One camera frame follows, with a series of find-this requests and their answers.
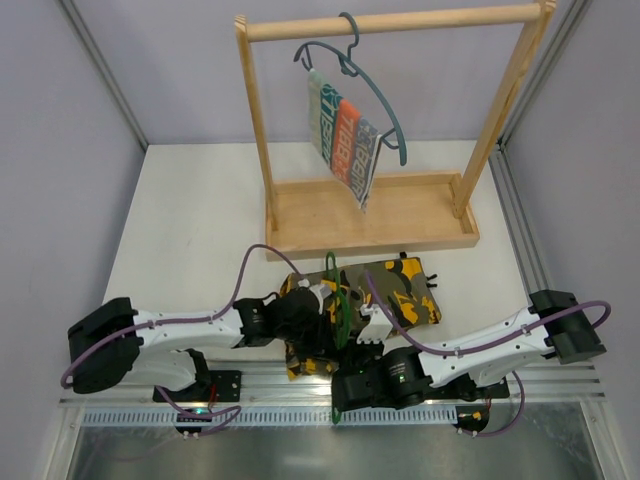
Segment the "camouflage yellow green trousers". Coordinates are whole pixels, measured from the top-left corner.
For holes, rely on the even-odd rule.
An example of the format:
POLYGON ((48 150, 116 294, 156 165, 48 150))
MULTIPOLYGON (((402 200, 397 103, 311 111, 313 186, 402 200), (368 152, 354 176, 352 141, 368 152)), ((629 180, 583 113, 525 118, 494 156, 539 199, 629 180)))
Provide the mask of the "camouflage yellow green trousers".
MULTIPOLYGON (((341 287, 351 307, 351 327, 347 347, 343 353, 330 358, 303 357, 297 355, 292 346, 285 342, 285 364, 287 376, 296 380, 303 376, 329 377, 341 367, 363 366, 369 361, 382 356, 383 344, 357 344, 361 329, 368 323, 367 317, 360 315, 360 307, 373 305, 375 300, 365 279, 370 273, 378 294, 383 303, 396 317, 400 325, 410 330, 416 326, 436 325, 442 319, 440 308, 431 292, 435 287, 435 277, 424 272, 421 260, 417 257, 401 255, 396 259, 366 262, 339 267, 341 287)), ((298 289, 299 280, 308 279, 312 284, 327 283, 332 291, 334 286, 327 279, 325 268, 308 274, 292 273, 283 282, 280 295, 284 296, 293 289, 298 289)), ((328 314, 336 337, 335 297, 332 294, 323 302, 324 311, 328 314)))

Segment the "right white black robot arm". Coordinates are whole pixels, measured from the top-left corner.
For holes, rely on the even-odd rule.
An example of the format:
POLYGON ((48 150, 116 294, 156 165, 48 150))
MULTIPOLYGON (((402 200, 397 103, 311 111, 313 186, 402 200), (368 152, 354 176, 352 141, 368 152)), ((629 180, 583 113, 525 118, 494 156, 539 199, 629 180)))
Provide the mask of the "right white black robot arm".
POLYGON ((539 359, 562 365, 605 353, 597 324, 574 294, 540 290, 531 304, 484 330, 436 344, 409 339, 362 366, 341 367, 331 379, 337 412, 362 408, 413 407, 426 400, 506 398, 506 375, 539 359))

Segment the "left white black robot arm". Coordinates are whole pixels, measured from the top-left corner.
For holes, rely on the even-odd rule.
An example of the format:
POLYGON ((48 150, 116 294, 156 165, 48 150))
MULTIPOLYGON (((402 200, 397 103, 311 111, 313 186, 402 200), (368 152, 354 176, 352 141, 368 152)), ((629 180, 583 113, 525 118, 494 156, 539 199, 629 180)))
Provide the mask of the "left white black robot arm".
POLYGON ((61 385, 92 394, 120 383, 181 391, 203 380, 203 350, 257 348, 278 339, 324 351, 333 343, 324 284, 297 287, 272 301, 235 300, 220 310, 162 314, 110 300, 67 332, 71 364, 61 385))

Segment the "green wire hanger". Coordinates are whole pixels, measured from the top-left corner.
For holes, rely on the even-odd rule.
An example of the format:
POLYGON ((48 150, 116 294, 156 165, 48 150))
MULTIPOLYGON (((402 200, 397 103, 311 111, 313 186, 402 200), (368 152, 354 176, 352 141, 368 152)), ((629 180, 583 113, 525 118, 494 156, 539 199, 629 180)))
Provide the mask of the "green wire hanger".
POLYGON ((325 256, 325 273, 327 279, 334 286, 333 295, 335 297, 335 344, 339 353, 343 353, 347 347, 350 327, 351 327, 351 307, 349 300, 341 287, 341 276, 336 262, 335 254, 328 251, 325 256))

